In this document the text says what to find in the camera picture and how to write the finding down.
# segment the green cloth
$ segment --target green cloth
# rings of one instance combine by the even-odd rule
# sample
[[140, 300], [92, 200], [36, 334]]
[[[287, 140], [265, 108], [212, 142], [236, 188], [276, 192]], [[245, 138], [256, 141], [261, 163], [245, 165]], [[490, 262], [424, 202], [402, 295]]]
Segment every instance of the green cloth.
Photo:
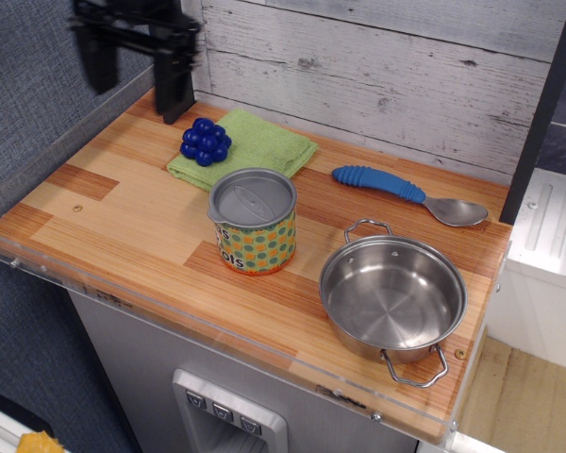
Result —
[[307, 137], [258, 118], [242, 109], [225, 115], [218, 123], [233, 143], [222, 162], [201, 167], [194, 159], [177, 156], [168, 164], [175, 177], [208, 191], [222, 177], [241, 168], [259, 167], [277, 170], [292, 177], [317, 150]]

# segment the dark gray fabric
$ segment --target dark gray fabric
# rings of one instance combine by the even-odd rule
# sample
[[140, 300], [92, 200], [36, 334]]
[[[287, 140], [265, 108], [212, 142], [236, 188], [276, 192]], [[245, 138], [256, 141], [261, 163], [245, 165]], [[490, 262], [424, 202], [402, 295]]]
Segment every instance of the dark gray fabric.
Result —
[[[152, 84], [150, 59], [122, 52], [122, 82], [95, 96], [70, 15], [66, 0], [0, 0], [0, 215]], [[64, 290], [0, 262], [0, 394], [75, 453], [134, 451], [95, 361]]]

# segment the toy can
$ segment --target toy can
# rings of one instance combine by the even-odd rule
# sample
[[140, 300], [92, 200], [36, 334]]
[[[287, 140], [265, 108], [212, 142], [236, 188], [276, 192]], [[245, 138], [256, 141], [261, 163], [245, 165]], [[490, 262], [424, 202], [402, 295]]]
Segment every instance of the toy can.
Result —
[[244, 168], [220, 178], [209, 193], [208, 217], [225, 264], [248, 276], [281, 269], [295, 252], [291, 180], [266, 168]]

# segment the grape cluster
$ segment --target grape cluster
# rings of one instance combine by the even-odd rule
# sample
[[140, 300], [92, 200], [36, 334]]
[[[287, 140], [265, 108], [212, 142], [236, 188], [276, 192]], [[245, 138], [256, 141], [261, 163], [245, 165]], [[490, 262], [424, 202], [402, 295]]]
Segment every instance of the grape cluster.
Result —
[[215, 125], [209, 118], [197, 118], [192, 128], [182, 134], [180, 152], [185, 158], [195, 159], [202, 167], [208, 167], [225, 160], [232, 143], [222, 126]]

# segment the can lid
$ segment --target can lid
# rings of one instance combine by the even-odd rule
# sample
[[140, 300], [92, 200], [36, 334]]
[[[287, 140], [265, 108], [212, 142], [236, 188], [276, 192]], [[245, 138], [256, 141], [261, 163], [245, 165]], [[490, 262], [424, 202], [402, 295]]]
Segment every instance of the can lid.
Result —
[[209, 193], [208, 216], [237, 228], [265, 228], [287, 217], [297, 199], [293, 183], [266, 168], [244, 168], [223, 176]]

